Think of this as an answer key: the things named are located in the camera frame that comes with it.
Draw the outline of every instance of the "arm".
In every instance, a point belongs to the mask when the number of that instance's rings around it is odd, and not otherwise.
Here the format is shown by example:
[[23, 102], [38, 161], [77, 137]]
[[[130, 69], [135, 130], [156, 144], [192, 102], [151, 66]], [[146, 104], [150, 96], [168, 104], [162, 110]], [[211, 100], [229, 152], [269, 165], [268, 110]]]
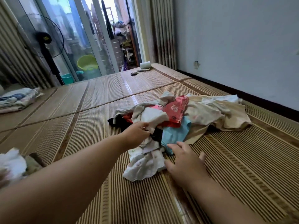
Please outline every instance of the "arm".
[[215, 224], [265, 224], [263, 219], [223, 189], [208, 176], [200, 157], [183, 142], [168, 145], [176, 155], [176, 163], [165, 160], [174, 180], [187, 189]]
[[150, 133], [147, 123], [132, 124], [119, 135], [59, 160], [0, 191], [0, 223], [75, 223], [119, 156]]

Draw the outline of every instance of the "beige curtain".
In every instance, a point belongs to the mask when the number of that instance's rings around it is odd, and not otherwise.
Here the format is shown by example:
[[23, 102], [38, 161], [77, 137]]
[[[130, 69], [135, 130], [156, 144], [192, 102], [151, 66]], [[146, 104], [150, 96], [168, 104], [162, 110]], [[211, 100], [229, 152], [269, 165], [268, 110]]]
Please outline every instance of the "beige curtain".
[[51, 73], [24, 48], [17, 31], [17, 20], [5, 0], [0, 0], [0, 71], [11, 83], [42, 89], [54, 86]]
[[137, 7], [151, 62], [176, 70], [173, 0], [140, 0]]

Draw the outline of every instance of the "electric fan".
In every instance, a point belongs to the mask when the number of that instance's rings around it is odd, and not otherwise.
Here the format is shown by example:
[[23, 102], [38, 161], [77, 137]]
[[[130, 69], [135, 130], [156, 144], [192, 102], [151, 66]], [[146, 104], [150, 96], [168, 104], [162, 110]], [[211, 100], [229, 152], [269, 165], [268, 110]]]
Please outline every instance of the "electric fan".
[[64, 38], [59, 27], [49, 18], [39, 14], [27, 14], [18, 19], [18, 33], [26, 49], [45, 58], [59, 83], [64, 85], [53, 60], [64, 48]]

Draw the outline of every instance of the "bamboo mat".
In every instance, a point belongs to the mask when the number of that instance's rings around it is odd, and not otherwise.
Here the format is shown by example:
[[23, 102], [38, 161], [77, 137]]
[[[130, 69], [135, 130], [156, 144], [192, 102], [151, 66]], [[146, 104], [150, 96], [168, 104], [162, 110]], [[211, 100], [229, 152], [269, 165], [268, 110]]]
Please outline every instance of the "bamboo mat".
[[[50, 164], [118, 134], [119, 129], [111, 128], [107, 120], [119, 107], [155, 100], [165, 90], [175, 96], [227, 94], [162, 65], [153, 67], [134, 77], [128, 71], [47, 91], [39, 104], [33, 104], [27, 113], [19, 112], [19, 121], [14, 119], [11, 125], [1, 121], [0, 129], [6, 131], [0, 133], [0, 152], [17, 147], [23, 154], [37, 152]], [[264, 220], [275, 222], [299, 209], [299, 124], [249, 102], [244, 104], [251, 127], [205, 135], [192, 148], [197, 154], [202, 150], [207, 154], [212, 178]], [[165, 158], [174, 161], [174, 157]], [[167, 171], [129, 182], [122, 177], [128, 163], [125, 153], [78, 223], [211, 223]]]

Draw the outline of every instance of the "fan pole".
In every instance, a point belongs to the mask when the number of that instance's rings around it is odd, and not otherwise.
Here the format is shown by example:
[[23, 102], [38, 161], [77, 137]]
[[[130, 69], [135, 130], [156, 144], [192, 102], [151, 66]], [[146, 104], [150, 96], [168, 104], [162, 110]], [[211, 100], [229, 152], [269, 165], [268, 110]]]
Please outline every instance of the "fan pole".
[[53, 73], [53, 75], [56, 76], [56, 78], [58, 79], [59, 83], [61, 85], [64, 85], [64, 82], [62, 81], [62, 78], [60, 77], [59, 73], [60, 71], [58, 70], [49, 50], [47, 49], [46, 45], [44, 43], [39, 43], [40, 45], [40, 50], [44, 56], [44, 58], [47, 61], [47, 64], [49, 65], [51, 72]]

